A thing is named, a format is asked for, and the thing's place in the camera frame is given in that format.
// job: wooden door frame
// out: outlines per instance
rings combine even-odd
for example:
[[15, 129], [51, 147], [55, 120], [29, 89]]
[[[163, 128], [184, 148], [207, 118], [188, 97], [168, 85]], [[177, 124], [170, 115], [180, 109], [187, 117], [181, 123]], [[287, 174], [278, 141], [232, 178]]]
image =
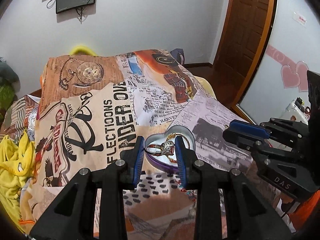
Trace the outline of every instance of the wooden door frame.
[[[225, 19], [225, 22], [224, 22], [224, 25], [223, 25], [220, 42], [219, 42], [219, 45], [218, 45], [216, 57], [214, 58], [214, 61], [213, 61], [213, 64], [212, 64], [213, 68], [215, 67], [217, 61], [219, 60], [222, 44], [223, 44], [225, 36], [226, 36], [227, 27], [228, 27], [228, 23], [229, 23], [229, 20], [230, 20], [232, 2], [233, 2], [233, 0], [229, 0], [226, 19]], [[254, 75], [255, 75], [255, 73], [257, 71], [257, 68], [260, 65], [262, 57], [263, 57], [263, 55], [265, 53], [266, 47], [268, 45], [269, 37], [270, 37], [270, 34], [271, 34], [272, 25], [273, 25], [273, 22], [274, 22], [275, 12], [276, 12], [276, 0], [269, 0], [266, 21], [265, 21], [265, 24], [264, 24], [264, 27], [263, 27], [261, 39], [260, 39], [260, 42], [258, 44], [258, 48], [257, 48], [256, 54], [254, 55], [254, 58], [252, 60], [252, 64], [251, 64], [251, 66], [249, 68], [249, 71], [248, 71], [246, 77], [244, 78], [244, 81], [242, 82], [242, 85], [241, 85], [241, 87], [240, 87], [235, 99], [233, 100], [233, 102], [231, 104], [231, 110], [233, 110], [241, 118], [243, 118], [243, 119], [245, 119], [245, 120], [247, 120], [249, 122], [252, 122], [252, 120], [239, 107], [238, 103], [243, 98], [244, 94], [246, 93], [247, 89], [249, 88], [249, 85], [250, 85], [252, 79], [254, 78]]]

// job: door panel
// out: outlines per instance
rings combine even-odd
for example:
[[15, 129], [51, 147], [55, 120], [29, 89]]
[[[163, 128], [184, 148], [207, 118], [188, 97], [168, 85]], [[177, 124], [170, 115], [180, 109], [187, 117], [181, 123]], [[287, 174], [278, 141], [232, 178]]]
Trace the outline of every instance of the door panel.
[[211, 82], [217, 99], [227, 107], [231, 106], [257, 51], [268, 3], [269, 0], [232, 1], [225, 38], [216, 55], [218, 60], [214, 64]]

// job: purple heart-shaped box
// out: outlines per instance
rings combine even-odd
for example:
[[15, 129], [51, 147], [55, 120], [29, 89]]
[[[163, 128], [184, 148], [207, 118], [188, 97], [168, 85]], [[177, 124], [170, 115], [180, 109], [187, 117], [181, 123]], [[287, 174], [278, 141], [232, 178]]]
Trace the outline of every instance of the purple heart-shaped box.
[[[182, 125], [174, 125], [174, 126], [170, 127], [165, 133], [150, 135], [146, 139], [145, 145], [146, 145], [146, 147], [150, 144], [161, 145], [163, 142], [166, 141], [167, 137], [173, 133], [183, 134], [188, 139], [188, 142], [190, 143], [190, 149], [194, 150], [194, 151], [196, 150], [196, 142], [195, 142], [195, 138], [194, 138], [192, 132], [187, 127], [184, 127]], [[183, 138], [183, 142], [184, 142], [186, 148], [188, 148], [188, 143], [185, 138]], [[178, 172], [177, 163], [170, 162], [170, 160], [165, 155], [153, 156], [151, 154], [146, 153], [146, 158], [152, 166], [156, 167], [157, 169], [159, 169], [161, 171], [164, 171], [167, 173], [177, 173]], [[174, 151], [174, 155], [170, 156], [170, 158], [177, 160], [176, 155], [175, 155], [175, 151]]]

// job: wooden floor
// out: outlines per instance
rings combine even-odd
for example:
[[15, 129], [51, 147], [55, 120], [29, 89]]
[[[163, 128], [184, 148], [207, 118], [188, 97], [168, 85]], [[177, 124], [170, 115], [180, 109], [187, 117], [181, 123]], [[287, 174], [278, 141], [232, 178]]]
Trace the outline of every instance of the wooden floor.
[[195, 76], [205, 78], [213, 88], [217, 100], [225, 107], [230, 108], [233, 99], [236, 97], [236, 87], [223, 73], [214, 71], [211, 67], [193, 67], [188, 70]]

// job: metal screw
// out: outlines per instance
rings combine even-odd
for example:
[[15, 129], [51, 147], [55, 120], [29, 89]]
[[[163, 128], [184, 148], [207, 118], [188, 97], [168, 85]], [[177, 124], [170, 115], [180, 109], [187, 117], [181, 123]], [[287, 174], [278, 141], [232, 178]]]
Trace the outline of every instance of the metal screw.
[[82, 168], [81, 170], [79, 170], [80, 175], [86, 175], [89, 172], [89, 170], [87, 168]]
[[201, 160], [196, 160], [196, 161], [195, 161], [195, 166], [201, 167], [201, 166], [203, 166], [203, 165], [204, 165], [204, 162], [203, 162], [203, 161], [201, 161]]
[[120, 160], [117, 160], [117, 161], [116, 161], [116, 165], [117, 165], [117, 166], [122, 166], [122, 165], [124, 165], [124, 164], [125, 164], [125, 161], [124, 161], [124, 160], [121, 160], [121, 159], [120, 159]]
[[237, 168], [233, 168], [233, 169], [231, 169], [231, 173], [235, 176], [238, 176], [241, 174], [241, 171]]

